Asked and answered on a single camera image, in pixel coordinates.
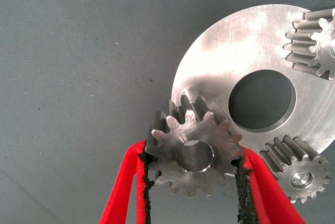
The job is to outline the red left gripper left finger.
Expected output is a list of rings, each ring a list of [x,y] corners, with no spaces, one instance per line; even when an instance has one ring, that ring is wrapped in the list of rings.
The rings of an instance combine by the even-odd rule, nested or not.
[[[126,151],[120,165],[113,190],[106,203],[99,223],[126,222],[128,203],[133,177],[136,177],[136,223],[151,223],[151,202],[149,190],[154,182],[148,177],[149,158],[144,148],[146,141],[142,140]]]

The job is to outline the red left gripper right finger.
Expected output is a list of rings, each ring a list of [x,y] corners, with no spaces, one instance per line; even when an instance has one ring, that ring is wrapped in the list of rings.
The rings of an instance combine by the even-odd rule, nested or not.
[[[235,162],[238,223],[305,223],[259,155],[243,148]]]

